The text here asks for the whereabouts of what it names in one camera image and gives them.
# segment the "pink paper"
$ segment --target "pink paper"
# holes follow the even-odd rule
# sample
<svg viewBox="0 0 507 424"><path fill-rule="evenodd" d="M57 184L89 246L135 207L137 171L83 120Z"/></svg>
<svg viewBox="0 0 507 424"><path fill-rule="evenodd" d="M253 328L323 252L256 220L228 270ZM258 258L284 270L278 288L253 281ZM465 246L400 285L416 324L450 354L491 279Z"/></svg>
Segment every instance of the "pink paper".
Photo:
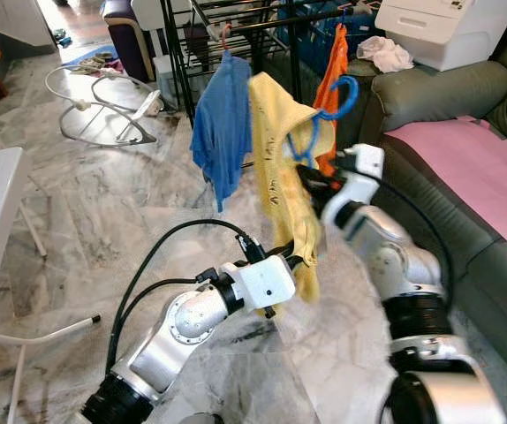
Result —
<svg viewBox="0 0 507 424"><path fill-rule="evenodd" d="M415 122L387 134L416 151L465 204L507 240L507 140L465 119Z"/></svg>

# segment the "leather sofa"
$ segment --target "leather sofa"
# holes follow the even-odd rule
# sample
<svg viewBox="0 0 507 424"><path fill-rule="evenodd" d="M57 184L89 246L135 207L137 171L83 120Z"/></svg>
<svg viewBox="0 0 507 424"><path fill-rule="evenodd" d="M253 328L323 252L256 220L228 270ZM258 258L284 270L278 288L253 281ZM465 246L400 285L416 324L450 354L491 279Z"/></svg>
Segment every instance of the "leather sofa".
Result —
<svg viewBox="0 0 507 424"><path fill-rule="evenodd" d="M493 60L446 72L418 65L372 83L359 142L385 150L384 178L433 221L454 262L455 301L507 361L507 242L489 228L402 141L384 133L415 121L484 118L507 138L507 33ZM433 235L400 199L380 191L374 203L415 241L442 258Z"/></svg>

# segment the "purple stool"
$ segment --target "purple stool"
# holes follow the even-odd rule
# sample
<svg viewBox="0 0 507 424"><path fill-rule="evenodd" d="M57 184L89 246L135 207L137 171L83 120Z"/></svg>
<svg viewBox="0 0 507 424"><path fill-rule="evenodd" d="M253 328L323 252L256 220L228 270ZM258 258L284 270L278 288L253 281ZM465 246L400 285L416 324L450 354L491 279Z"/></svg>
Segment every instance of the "purple stool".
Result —
<svg viewBox="0 0 507 424"><path fill-rule="evenodd" d="M155 80L149 54L153 47L136 20L130 0L106 0L102 18L128 75L141 81Z"/></svg>

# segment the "wall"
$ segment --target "wall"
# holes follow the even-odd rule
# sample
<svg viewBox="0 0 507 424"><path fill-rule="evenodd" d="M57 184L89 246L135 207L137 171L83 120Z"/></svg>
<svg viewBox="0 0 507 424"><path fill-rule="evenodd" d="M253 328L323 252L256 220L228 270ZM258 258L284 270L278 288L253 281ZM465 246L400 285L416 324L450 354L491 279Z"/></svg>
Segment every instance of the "wall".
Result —
<svg viewBox="0 0 507 424"><path fill-rule="evenodd" d="M36 0L0 0L0 33L32 46L53 44Z"/></svg>

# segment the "blue towel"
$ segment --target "blue towel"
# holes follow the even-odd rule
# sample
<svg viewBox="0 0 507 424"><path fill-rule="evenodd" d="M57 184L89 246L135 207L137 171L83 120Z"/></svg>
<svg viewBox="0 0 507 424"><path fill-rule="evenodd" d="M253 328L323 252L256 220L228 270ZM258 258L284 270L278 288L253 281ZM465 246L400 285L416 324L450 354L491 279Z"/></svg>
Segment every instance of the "blue towel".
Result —
<svg viewBox="0 0 507 424"><path fill-rule="evenodd" d="M238 188L244 155L252 151L247 97L251 75L249 63L226 50L197 104L191 150L194 162L212 181L218 212Z"/></svg>

